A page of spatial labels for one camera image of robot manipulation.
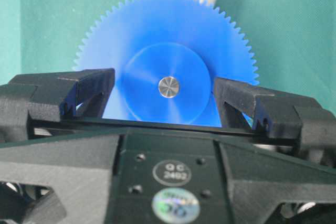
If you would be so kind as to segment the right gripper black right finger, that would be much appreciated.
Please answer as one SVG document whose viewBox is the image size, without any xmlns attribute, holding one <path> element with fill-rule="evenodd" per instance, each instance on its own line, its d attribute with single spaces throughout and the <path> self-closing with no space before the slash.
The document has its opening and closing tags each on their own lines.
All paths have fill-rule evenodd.
<svg viewBox="0 0 336 224">
<path fill-rule="evenodd" d="M 335 115 L 316 99 L 225 78 L 216 78 L 214 96 L 222 127 L 292 140 L 295 156 L 335 163 Z"/>
</svg>

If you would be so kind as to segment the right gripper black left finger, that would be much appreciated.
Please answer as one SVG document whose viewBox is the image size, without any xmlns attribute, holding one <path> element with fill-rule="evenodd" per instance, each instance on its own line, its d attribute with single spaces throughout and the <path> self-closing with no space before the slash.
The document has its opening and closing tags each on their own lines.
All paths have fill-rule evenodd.
<svg viewBox="0 0 336 224">
<path fill-rule="evenodd" d="M 1 142 L 32 137 L 32 121 L 102 117 L 114 84 L 113 68 L 16 75 L 1 86 Z"/>
</svg>

